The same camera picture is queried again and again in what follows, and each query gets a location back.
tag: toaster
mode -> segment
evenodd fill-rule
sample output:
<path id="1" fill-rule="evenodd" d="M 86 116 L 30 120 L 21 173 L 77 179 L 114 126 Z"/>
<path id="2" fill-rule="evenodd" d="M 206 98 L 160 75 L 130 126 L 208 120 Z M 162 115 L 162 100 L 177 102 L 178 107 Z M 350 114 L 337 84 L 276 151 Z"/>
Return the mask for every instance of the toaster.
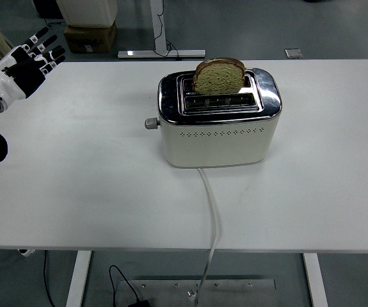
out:
<path id="1" fill-rule="evenodd" d="M 265 70 L 247 68 L 238 93 L 200 95 L 195 71 L 176 72 L 158 86 L 158 118 L 166 160 L 182 168 L 229 166 L 265 158 L 282 111 L 275 80 Z"/>

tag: bread slice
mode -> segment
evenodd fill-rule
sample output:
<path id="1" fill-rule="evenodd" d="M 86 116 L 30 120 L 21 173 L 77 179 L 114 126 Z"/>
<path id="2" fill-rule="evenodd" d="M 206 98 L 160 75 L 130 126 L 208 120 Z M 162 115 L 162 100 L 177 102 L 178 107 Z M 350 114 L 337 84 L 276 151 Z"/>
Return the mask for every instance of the bread slice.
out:
<path id="1" fill-rule="evenodd" d="M 238 93 L 244 87 L 245 66 L 237 59 L 209 59 L 196 67 L 193 90 L 201 95 Z"/>

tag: table top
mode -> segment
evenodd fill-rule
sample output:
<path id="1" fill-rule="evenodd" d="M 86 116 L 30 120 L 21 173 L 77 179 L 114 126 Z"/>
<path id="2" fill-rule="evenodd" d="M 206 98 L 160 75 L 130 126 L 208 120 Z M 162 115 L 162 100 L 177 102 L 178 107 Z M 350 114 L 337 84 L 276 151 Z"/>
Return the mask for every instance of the table top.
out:
<path id="1" fill-rule="evenodd" d="M 62 63 L 0 114 L 0 248 L 209 248 L 197 170 L 144 128 L 159 80 L 198 63 Z M 205 170 L 217 248 L 368 252 L 368 60 L 244 63 L 274 77 L 284 108 L 263 161 Z"/>

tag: robot finger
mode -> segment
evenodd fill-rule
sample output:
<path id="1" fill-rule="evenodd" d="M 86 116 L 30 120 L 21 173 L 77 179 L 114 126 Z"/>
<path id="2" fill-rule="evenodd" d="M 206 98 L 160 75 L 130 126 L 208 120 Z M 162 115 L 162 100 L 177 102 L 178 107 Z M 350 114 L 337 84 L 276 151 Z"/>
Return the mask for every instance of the robot finger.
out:
<path id="1" fill-rule="evenodd" d="M 24 51 L 29 52 L 30 49 L 39 41 L 39 39 L 48 32 L 49 28 L 44 27 L 39 32 L 34 34 L 32 37 L 27 39 L 21 46 Z"/>
<path id="2" fill-rule="evenodd" d="M 35 56 L 41 54 L 49 45 L 51 45 L 57 39 L 57 35 L 50 36 L 43 43 L 38 45 L 36 48 L 29 53 L 29 55 L 34 58 Z"/>
<path id="3" fill-rule="evenodd" d="M 51 51 L 43 53 L 42 56 L 47 60 L 47 62 L 50 62 L 64 54 L 64 52 L 65 49 L 62 46 L 57 46 Z"/>
<path id="4" fill-rule="evenodd" d="M 64 56 L 60 56 L 57 59 L 55 59 L 54 61 L 51 61 L 50 63 L 44 65 L 40 71 L 44 74 L 47 75 L 49 72 L 51 72 L 53 69 L 55 69 L 57 67 L 57 65 L 59 65 L 61 62 L 63 62 L 65 60 Z"/>

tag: toaster lever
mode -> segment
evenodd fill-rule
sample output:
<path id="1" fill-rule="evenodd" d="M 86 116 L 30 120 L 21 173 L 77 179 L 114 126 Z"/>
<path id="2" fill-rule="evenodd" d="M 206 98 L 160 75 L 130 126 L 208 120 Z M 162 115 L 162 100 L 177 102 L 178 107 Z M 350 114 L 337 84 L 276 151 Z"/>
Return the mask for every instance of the toaster lever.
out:
<path id="1" fill-rule="evenodd" d="M 159 126 L 159 120 L 156 117 L 147 118 L 145 120 L 145 128 L 147 129 L 158 129 L 158 126 Z"/>

